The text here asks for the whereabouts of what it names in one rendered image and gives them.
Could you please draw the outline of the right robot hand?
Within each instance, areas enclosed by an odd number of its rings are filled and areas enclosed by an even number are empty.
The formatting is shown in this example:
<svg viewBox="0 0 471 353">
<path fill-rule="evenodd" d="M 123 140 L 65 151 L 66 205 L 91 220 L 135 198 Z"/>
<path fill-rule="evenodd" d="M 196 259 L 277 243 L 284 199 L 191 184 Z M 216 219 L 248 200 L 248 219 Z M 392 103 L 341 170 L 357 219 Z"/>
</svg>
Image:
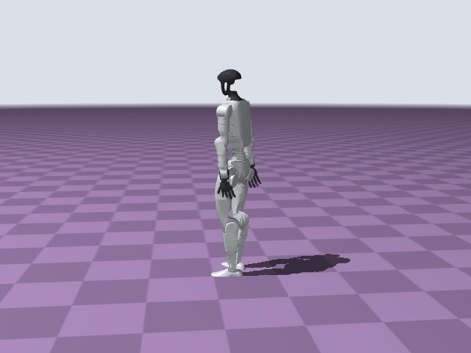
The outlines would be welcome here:
<svg viewBox="0 0 471 353">
<path fill-rule="evenodd" d="M 258 178 L 258 173 L 257 173 L 256 169 L 254 168 L 254 167 L 255 167 L 255 162 L 254 162 L 254 165 L 251 165 L 250 167 L 255 170 L 253 179 L 254 179 L 254 181 L 255 181 L 255 184 L 258 186 L 258 183 L 256 182 L 256 178 L 257 178 L 257 180 L 258 180 L 258 182 L 259 182 L 260 184 L 261 184 L 261 181 L 259 180 L 259 178 Z M 255 178 L 255 176 L 256 176 L 256 178 Z M 254 182 L 253 182 L 253 179 L 251 180 L 251 182 L 252 182 L 253 187 L 255 188 L 255 184 L 254 184 Z M 249 186 L 252 187 L 250 181 L 249 181 L 248 183 L 249 183 Z"/>
</svg>

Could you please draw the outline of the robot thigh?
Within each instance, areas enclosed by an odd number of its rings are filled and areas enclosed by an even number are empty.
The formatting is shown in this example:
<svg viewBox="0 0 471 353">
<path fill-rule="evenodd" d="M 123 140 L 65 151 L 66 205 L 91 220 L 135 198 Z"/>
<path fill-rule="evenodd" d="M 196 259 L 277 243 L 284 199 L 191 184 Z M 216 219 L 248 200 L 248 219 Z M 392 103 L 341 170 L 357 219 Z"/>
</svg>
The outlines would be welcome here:
<svg viewBox="0 0 471 353">
<path fill-rule="evenodd" d="M 254 177 L 255 170 L 249 168 L 249 174 L 243 179 L 239 179 L 237 185 L 233 188 L 235 197 L 232 199 L 231 207 L 233 217 L 236 218 L 239 222 L 240 227 L 245 227 L 248 222 L 248 217 L 245 212 L 243 212 L 245 200 L 247 197 L 248 186 L 246 181 L 251 181 Z"/>
<path fill-rule="evenodd" d="M 238 171 L 236 168 L 229 168 L 228 171 L 230 175 L 227 182 L 229 182 L 230 185 L 234 188 L 238 183 Z M 220 190 L 219 194 L 217 193 L 221 181 L 222 180 L 220 180 L 220 176 L 218 175 L 217 180 L 216 180 L 214 196 L 215 196 L 215 201 L 216 201 L 216 211 L 217 211 L 220 223 L 225 230 L 225 226 L 227 225 L 227 223 L 229 221 L 234 221 L 237 223 L 238 229 L 239 229 L 240 225 L 239 225 L 238 220 L 236 218 L 231 218 L 229 216 L 232 199 L 230 199 L 228 192 L 227 192 L 228 198 L 225 196 L 225 192 L 224 192 L 224 197 L 222 197 L 222 189 Z M 231 196 L 233 197 L 231 190 L 230 190 L 230 193 L 231 193 Z"/>
</svg>

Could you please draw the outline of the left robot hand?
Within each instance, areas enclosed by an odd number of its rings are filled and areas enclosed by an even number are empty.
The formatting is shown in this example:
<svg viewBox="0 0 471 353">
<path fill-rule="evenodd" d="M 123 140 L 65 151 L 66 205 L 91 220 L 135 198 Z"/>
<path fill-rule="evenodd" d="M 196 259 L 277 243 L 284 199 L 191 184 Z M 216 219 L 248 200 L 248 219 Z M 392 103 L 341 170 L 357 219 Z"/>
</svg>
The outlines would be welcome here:
<svg viewBox="0 0 471 353">
<path fill-rule="evenodd" d="M 227 169 L 227 175 L 228 175 L 228 178 L 223 178 L 222 179 L 221 175 L 220 175 L 220 171 L 219 171 L 220 180 L 222 180 L 222 181 L 220 182 L 220 186 L 219 186 L 219 189 L 218 189 L 217 193 L 219 194 L 220 190 L 222 189 L 222 197 L 224 197 L 224 192 L 225 192 L 225 196 L 228 198 L 228 195 L 227 195 L 227 192 L 228 192 L 230 199 L 232 199 L 233 197 L 236 197 L 236 196 L 233 192 L 233 187 L 230 185 L 229 182 L 227 182 L 227 180 L 229 179 L 229 175 L 230 175 L 228 169 Z M 230 190 L 232 192 L 233 197 L 231 196 Z"/>
</svg>

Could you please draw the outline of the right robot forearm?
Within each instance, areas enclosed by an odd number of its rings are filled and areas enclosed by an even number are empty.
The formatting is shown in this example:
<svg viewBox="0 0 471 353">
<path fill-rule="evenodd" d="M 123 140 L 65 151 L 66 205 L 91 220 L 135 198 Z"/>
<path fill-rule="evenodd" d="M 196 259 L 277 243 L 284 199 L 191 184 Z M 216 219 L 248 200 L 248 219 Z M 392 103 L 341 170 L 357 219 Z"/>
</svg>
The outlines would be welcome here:
<svg viewBox="0 0 471 353">
<path fill-rule="evenodd" d="M 254 146 L 254 136 L 250 139 L 250 145 L 244 147 L 244 152 L 246 153 L 246 159 L 249 159 L 250 165 L 254 165 L 253 160 L 253 146 Z"/>
</svg>

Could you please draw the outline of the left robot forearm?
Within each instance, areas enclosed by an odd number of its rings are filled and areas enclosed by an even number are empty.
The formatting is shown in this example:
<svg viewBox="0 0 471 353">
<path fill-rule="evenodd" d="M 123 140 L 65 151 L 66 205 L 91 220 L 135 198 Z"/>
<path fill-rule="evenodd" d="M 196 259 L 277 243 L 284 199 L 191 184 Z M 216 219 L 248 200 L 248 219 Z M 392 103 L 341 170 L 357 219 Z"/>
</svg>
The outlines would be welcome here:
<svg viewBox="0 0 471 353">
<path fill-rule="evenodd" d="M 227 175 L 227 167 L 228 167 L 227 155 L 228 155 L 228 150 L 225 149 L 224 141 L 223 141 L 221 138 L 217 138 L 217 139 L 215 140 L 214 144 L 215 144 L 216 152 L 217 152 L 217 155 L 218 155 L 218 161 L 219 161 L 218 168 L 219 168 L 219 170 L 220 170 L 221 178 L 228 177 L 228 175 Z"/>
</svg>

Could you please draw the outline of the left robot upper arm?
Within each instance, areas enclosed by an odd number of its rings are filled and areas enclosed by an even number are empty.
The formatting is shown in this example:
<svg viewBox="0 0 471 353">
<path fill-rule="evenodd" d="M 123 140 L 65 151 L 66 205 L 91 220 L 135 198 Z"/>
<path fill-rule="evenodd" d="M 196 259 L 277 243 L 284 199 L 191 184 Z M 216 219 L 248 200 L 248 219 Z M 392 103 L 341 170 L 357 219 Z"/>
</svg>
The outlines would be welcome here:
<svg viewBox="0 0 471 353">
<path fill-rule="evenodd" d="M 218 131 L 226 147 L 229 140 L 229 119 L 232 115 L 232 105 L 223 104 L 217 107 L 216 116 L 218 118 Z M 215 141 L 214 141 L 215 142 Z M 215 145 L 215 144 L 214 144 Z"/>
</svg>

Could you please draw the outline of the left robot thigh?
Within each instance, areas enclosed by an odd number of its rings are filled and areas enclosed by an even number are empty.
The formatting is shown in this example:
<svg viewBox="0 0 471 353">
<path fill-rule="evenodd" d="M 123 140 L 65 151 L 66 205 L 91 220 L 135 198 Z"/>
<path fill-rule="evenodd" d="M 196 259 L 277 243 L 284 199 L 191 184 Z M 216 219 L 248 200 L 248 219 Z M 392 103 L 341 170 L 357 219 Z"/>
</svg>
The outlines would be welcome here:
<svg viewBox="0 0 471 353">
<path fill-rule="evenodd" d="M 230 175 L 227 182 L 229 182 L 230 185 L 234 188 L 238 183 L 238 171 L 236 168 L 229 168 L 228 171 Z M 225 230 L 225 226 L 227 225 L 227 223 L 229 221 L 234 221 L 237 223 L 238 229 L 239 229 L 240 225 L 239 225 L 238 220 L 236 218 L 231 218 L 229 216 L 232 199 L 230 199 L 228 192 L 227 192 L 228 198 L 225 196 L 225 192 L 224 192 L 224 197 L 222 197 L 222 189 L 220 190 L 219 194 L 217 193 L 221 181 L 222 180 L 220 180 L 220 176 L 218 175 L 217 180 L 216 180 L 214 196 L 215 196 L 215 201 L 216 201 L 216 211 L 217 211 L 220 223 Z M 230 190 L 230 193 L 231 193 L 231 196 L 233 197 L 231 190 Z"/>
</svg>

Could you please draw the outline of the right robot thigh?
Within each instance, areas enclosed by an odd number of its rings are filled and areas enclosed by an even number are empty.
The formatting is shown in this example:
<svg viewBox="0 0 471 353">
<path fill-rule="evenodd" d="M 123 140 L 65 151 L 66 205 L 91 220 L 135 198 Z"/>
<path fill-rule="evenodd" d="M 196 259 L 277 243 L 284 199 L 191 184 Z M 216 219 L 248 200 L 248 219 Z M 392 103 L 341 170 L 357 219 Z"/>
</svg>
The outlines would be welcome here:
<svg viewBox="0 0 471 353">
<path fill-rule="evenodd" d="M 245 200 L 247 197 L 248 186 L 246 181 L 251 181 L 254 177 L 255 170 L 249 168 L 249 174 L 243 179 L 239 179 L 237 185 L 233 188 L 235 197 L 232 199 L 231 207 L 233 217 L 236 218 L 239 222 L 240 227 L 245 227 L 248 222 L 248 217 L 245 212 L 243 212 Z"/>
</svg>

